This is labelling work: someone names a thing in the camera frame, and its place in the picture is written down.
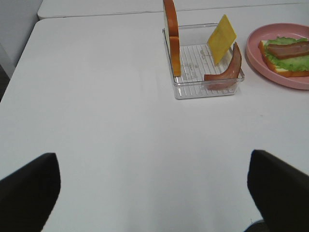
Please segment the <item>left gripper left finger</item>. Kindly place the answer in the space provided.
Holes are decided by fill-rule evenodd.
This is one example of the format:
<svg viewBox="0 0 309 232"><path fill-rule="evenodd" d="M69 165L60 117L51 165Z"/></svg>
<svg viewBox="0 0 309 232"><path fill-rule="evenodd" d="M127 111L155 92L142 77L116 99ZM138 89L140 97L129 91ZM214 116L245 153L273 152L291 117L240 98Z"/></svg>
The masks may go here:
<svg viewBox="0 0 309 232"><path fill-rule="evenodd" d="M0 230L40 232L61 188L55 153L45 153L0 181Z"/></svg>

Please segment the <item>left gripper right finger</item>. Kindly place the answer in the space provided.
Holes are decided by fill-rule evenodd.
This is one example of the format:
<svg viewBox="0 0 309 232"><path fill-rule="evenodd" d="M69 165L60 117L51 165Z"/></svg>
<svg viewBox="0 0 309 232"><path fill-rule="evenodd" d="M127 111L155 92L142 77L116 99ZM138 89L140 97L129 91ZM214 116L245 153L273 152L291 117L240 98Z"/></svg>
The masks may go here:
<svg viewBox="0 0 309 232"><path fill-rule="evenodd" d="M254 150L247 187L271 232L309 230L307 174L264 150Z"/></svg>

